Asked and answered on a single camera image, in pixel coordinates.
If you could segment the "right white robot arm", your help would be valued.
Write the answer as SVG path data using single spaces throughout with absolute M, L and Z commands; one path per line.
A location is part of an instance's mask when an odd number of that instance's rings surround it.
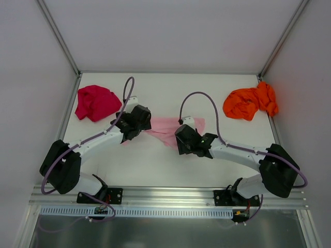
M 272 144 L 258 151 L 250 146 L 222 142 L 215 134 L 200 135 L 189 125 L 181 125 L 175 131 L 175 138 L 179 154 L 227 160 L 257 172 L 249 178 L 238 178 L 230 189 L 217 196 L 218 206 L 247 206 L 250 200 L 267 192 L 287 198 L 294 188 L 299 166 L 280 145 Z

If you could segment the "pink t shirt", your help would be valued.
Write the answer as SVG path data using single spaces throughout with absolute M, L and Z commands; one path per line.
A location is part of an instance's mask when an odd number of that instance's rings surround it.
M 145 132 L 152 137 L 163 142 L 165 146 L 177 149 L 175 131 L 179 128 L 179 123 L 176 117 L 155 117 L 151 118 L 151 129 Z

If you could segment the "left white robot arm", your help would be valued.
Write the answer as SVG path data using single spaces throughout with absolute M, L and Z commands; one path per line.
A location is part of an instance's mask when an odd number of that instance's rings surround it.
M 57 191 L 66 194 L 76 191 L 95 203 L 107 196 L 107 184 L 96 175 L 81 172 L 81 165 L 97 153 L 112 145 L 121 145 L 151 129 L 151 112 L 140 104 L 130 111 L 120 111 L 108 129 L 76 143 L 55 141 L 40 167 L 43 176 L 41 192 L 44 195 Z

